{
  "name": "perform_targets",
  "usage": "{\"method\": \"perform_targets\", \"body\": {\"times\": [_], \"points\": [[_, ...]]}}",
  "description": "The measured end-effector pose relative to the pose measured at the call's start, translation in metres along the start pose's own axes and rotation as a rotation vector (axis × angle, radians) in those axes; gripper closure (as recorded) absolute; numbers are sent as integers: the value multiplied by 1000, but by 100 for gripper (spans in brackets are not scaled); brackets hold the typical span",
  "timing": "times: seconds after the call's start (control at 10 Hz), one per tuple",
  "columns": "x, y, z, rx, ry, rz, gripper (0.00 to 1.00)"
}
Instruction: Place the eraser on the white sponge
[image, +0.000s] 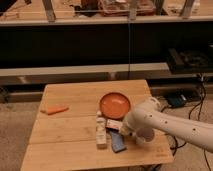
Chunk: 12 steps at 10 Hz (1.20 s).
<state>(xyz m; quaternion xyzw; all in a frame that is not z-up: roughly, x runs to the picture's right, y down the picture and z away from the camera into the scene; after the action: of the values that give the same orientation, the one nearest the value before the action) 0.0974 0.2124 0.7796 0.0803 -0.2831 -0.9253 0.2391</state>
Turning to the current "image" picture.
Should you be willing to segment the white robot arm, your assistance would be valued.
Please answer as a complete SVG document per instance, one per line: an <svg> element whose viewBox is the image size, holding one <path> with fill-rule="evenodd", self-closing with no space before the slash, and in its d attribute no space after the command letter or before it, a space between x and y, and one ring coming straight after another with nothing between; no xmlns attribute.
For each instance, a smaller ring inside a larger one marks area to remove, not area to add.
<svg viewBox="0 0 213 171"><path fill-rule="evenodd" d="M213 153L213 124L162 113L160 102L154 97L132 107L125 115L119 132L123 136L135 134L150 142L154 139L155 129Z"/></svg>

